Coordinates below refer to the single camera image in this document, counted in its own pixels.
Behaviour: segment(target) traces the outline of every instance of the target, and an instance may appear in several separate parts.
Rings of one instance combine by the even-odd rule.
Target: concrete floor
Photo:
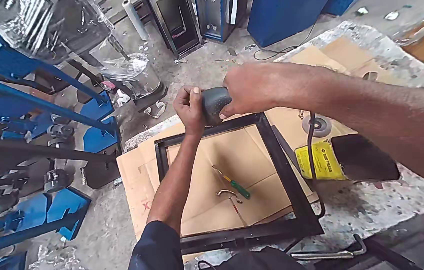
[[[404,5],[412,5],[412,8],[404,8]],[[354,11],[363,6],[369,9],[369,14],[357,17]],[[383,19],[386,14],[394,10],[400,11],[397,20],[387,21]],[[423,17],[424,1],[421,0],[360,0],[341,17],[320,16],[310,39],[330,28],[334,28],[344,20],[367,24],[388,36],[392,36],[407,24],[419,21]],[[253,58],[253,54],[258,48],[253,48],[250,51],[244,49],[246,45],[254,43],[251,36],[240,36],[240,33],[243,33],[241,30],[245,29],[246,25],[247,21],[242,22],[239,29],[233,31],[224,44],[208,41],[196,52],[183,58],[183,61],[186,61],[185,63],[175,64],[173,55],[165,47],[160,34],[152,23],[148,23],[146,28],[150,34],[150,40],[147,45],[149,47],[147,54],[158,75],[165,85],[169,86],[167,96],[162,99],[163,102],[167,103],[167,108],[158,119],[153,119],[143,113],[138,114],[132,102],[118,108],[113,114],[119,118],[123,146],[125,146],[125,141],[145,130],[143,125],[154,126],[175,114],[171,103],[180,86],[217,87],[221,85],[229,68],[244,62],[257,62]],[[308,31],[309,29],[286,38],[271,45],[268,49],[279,51],[288,46],[298,45],[308,35]],[[116,25],[115,35],[127,53],[138,52],[138,47],[143,44],[137,38],[137,33],[128,19]],[[233,48],[237,56],[231,56],[227,52],[228,48]],[[113,56],[110,50],[103,49],[93,54],[97,58],[118,57],[118,55]],[[77,246],[76,256],[81,260],[80,265],[91,270],[126,269],[136,239],[124,187],[121,185],[113,189],[110,184],[100,190],[84,190],[83,187],[80,187],[80,189],[93,199],[77,238],[70,243]],[[50,239],[52,242],[57,242],[59,237],[57,234],[47,234],[36,238],[34,241],[42,243],[46,239]],[[31,250],[29,252],[29,255],[31,255],[29,261],[33,261],[34,254],[36,254],[36,251]]]

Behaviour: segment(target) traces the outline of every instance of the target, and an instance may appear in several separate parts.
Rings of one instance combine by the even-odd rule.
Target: dark blue sleeve
[[[128,270],[183,270],[180,236],[169,225],[152,221],[132,251]]]

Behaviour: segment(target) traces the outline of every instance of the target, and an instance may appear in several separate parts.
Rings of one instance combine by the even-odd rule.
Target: screwdriver
[[[219,172],[219,174],[225,178],[225,180],[230,182],[230,185],[235,188],[240,194],[242,194],[242,196],[244,196],[246,199],[250,199],[250,193],[243,188],[241,185],[239,185],[239,183],[237,183],[236,181],[231,180],[229,177],[227,177],[227,175],[224,175],[219,169],[217,169],[215,167],[215,165],[212,165],[212,168],[214,168],[216,171]]]

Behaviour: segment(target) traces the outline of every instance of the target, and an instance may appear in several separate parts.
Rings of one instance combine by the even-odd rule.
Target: black cable
[[[317,23],[317,20],[318,20],[318,17],[317,17],[317,19],[315,20],[315,22],[314,22],[314,25],[312,25],[312,27],[310,28],[310,32],[308,32],[308,35],[307,35],[307,37],[299,44],[299,45],[297,45],[297,46],[288,46],[287,48],[285,48],[285,49],[283,49],[283,50],[281,50],[281,51],[274,51],[274,50],[272,50],[272,49],[267,49],[267,48],[261,48],[260,50],[258,50],[258,51],[256,51],[255,53],[254,53],[254,58],[255,59],[257,59],[257,60],[259,60],[259,61],[264,61],[264,60],[268,60],[268,59],[270,59],[270,58],[273,58],[273,57],[275,57],[275,56],[277,56],[277,55],[279,55],[279,54],[281,54],[281,53],[287,53],[287,52],[290,52],[290,51],[292,51],[293,49],[295,49],[295,48],[297,48],[297,47],[299,47],[299,46],[302,46],[306,41],[307,41],[307,39],[310,37],[310,35],[311,35],[311,33],[312,33],[312,31],[313,31],[313,29],[314,29],[314,27],[315,27],[315,24]],[[256,54],[257,54],[257,52],[275,52],[275,54],[274,55],[272,55],[272,56],[270,56],[270,57],[267,57],[267,58],[263,58],[263,59],[260,59],[260,58],[257,58],[257,56],[256,56]]]
[[[310,163],[310,170],[312,172],[312,180],[310,182],[311,182],[311,185],[313,186],[312,188],[317,193],[318,202],[320,203],[320,214],[318,214],[317,217],[323,218],[323,216],[325,216],[325,204],[323,200],[320,198],[320,194],[315,188],[315,183],[314,183],[314,181],[317,180],[317,174],[315,172],[315,165],[314,165],[314,155],[312,153],[312,137],[314,136],[314,130],[315,130],[315,113],[310,112],[310,121],[309,121],[309,129],[308,129],[308,136],[307,136],[308,161]]]
[[[302,241],[303,237],[295,239],[290,245],[288,245],[283,252],[288,253],[295,245]]]
[[[200,268],[201,263],[205,263],[206,265],[210,266],[213,270],[216,270],[215,267],[213,267],[213,265],[211,265],[208,261],[203,261],[203,260],[198,261],[197,263],[198,270],[202,270],[202,268]]]

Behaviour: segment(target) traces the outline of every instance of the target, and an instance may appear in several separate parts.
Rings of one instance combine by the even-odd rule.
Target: hand
[[[202,91],[196,86],[182,86],[173,101],[173,108],[184,123],[185,134],[202,138],[205,117],[202,113]]]
[[[259,113],[274,107],[310,110],[322,87],[326,68],[293,63],[244,64],[230,70],[223,86],[232,102],[225,106],[220,118],[234,114]]]

